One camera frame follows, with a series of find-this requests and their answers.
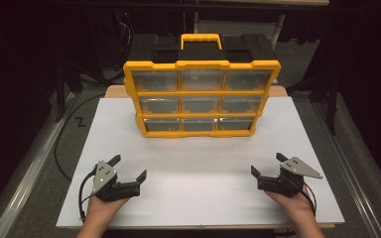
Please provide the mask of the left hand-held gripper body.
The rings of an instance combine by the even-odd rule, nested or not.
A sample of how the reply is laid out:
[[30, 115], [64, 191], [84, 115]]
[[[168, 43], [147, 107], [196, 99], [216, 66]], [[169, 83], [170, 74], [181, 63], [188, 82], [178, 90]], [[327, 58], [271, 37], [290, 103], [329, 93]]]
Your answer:
[[120, 182], [117, 179], [117, 171], [110, 164], [98, 162], [91, 194], [104, 202], [140, 195], [141, 182], [138, 179], [131, 182]]

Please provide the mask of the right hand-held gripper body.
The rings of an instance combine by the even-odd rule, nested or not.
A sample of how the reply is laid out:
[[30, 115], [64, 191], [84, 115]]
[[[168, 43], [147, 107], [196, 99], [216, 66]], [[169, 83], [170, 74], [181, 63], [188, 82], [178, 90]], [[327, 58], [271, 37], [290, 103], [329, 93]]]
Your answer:
[[280, 162], [280, 171], [275, 178], [262, 176], [257, 180], [257, 187], [264, 191], [292, 197], [303, 190], [305, 177], [322, 179], [322, 175], [298, 157]]

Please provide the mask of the person's right hand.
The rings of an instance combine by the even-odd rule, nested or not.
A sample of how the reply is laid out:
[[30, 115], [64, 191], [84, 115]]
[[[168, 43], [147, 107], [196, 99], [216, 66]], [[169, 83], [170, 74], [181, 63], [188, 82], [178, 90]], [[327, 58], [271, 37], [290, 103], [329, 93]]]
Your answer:
[[316, 220], [311, 204], [302, 194], [298, 193], [293, 197], [286, 197], [271, 191], [266, 191], [266, 194], [282, 206], [294, 224]]

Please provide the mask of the person's left hand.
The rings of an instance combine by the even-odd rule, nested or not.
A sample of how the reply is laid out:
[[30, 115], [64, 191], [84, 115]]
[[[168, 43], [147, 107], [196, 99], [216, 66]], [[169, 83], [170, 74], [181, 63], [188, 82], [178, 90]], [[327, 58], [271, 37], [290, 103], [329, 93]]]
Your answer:
[[93, 231], [105, 230], [127, 201], [128, 198], [104, 202], [93, 196], [89, 200], [83, 226]]

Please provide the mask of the black metal stand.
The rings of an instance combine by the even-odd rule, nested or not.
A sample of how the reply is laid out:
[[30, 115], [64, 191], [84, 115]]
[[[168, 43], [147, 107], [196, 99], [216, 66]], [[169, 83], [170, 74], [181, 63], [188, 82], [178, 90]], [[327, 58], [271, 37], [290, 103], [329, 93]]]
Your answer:
[[325, 122], [332, 135], [335, 134], [335, 113], [336, 99], [337, 99], [338, 78], [335, 74], [328, 71], [322, 71], [314, 76], [295, 83], [286, 88], [288, 94], [296, 91], [309, 90], [310, 102], [313, 103], [326, 103]]
[[60, 64], [56, 72], [56, 99], [57, 116], [56, 121], [60, 122], [65, 112], [65, 89], [70, 92], [82, 92], [83, 86], [79, 78], [80, 69], [74, 62]]

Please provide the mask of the set of clear plastic drawers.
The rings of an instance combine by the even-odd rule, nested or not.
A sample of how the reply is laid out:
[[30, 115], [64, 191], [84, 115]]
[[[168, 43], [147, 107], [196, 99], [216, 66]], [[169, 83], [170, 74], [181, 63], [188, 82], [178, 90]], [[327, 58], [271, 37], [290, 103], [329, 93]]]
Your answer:
[[270, 69], [135, 71], [136, 122], [146, 136], [235, 136], [254, 132]]

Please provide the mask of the yellow and black drawer organizer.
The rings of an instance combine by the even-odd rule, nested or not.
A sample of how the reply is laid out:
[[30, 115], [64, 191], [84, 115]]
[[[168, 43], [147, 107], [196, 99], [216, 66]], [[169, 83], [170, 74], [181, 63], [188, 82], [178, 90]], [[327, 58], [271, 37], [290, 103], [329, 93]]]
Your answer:
[[[270, 88], [281, 70], [281, 64], [267, 38], [261, 34], [183, 34], [179, 37], [140, 34], [134, 38], [129, 57], [123, 66], [124, 84], [135, 110], [137, 93], [133, 72], [186, 69], [270, 69], [269, 98]], [[139, 130], [143, 136], [152, 138], [190, 137], [146, 136], [140, 128]]]

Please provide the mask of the metal floor rail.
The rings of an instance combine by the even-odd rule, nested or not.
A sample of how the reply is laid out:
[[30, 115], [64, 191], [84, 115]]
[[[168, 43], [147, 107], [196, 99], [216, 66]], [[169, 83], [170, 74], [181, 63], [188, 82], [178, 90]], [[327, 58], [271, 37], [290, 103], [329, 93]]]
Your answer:
[[381, 238], [381, 224], [379, 223], [375, 212], [372, 209], [369, 198], [361, 188], [360, 183], [358, 182], [358, 179], [356, 178], [346, 155], [344, 154], [339, 142], [337, 141], [337, 138], [330, 132], [330, 129], [326, 123], [326, 116], [321, 109], [321, 106], [317, 103], [314, 103], [312, 108], [318, 117], [322, 128], [325, 130], [333, 150], [336, 153], [338, 164], [342, 170], [345, 183], [350, 191], [351, 197], [353, 198], [355, 206], [362, 217], [370, 237]]
[[56, 111], [51, 113], [52, 117], [45, 121], [25, 157], [4, 187], [0, 195], [0, 238], [6, 238], [9, 235], [26, 205], [56, 138], [66, 122], [66, 114], [71, 111], [77, 99], [77, 93], [70, 92], [67, 95], [63, 101], [65, 112], [59, 122], [52, 118], [56, 115]]

